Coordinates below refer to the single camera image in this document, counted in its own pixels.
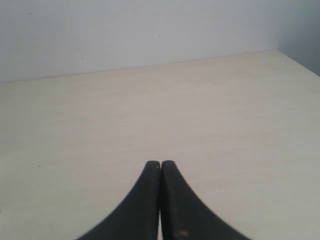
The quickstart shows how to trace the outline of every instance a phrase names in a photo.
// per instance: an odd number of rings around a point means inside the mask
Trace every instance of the tabletop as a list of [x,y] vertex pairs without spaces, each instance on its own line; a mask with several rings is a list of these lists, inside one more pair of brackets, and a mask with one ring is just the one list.
[[0,239],[75,239],[174,160],[249,238],[318,240],[319,103],[278,51],[0,83]]

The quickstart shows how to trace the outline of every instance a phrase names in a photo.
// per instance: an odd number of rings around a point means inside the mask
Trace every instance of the white table surface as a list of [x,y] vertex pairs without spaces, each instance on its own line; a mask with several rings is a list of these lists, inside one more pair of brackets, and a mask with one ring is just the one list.
[[0,239],[79,237],[167,159],[248,237],[320,239],[320,78],[269,51],[1,83]]

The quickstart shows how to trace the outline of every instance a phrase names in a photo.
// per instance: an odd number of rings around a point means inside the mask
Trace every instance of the white wall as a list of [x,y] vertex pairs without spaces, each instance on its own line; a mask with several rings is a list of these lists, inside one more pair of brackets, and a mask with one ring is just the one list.
[[319,12],[319,0],[3,0],[0,82],[271,49],[317,71]]

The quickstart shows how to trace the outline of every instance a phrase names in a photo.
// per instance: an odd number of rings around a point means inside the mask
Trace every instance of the table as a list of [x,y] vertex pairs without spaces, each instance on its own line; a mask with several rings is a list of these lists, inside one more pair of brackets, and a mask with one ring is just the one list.
[[319,239],[319,103],[278,51],[1,83],[0,239],[75,239],[167,159],[248,237]]

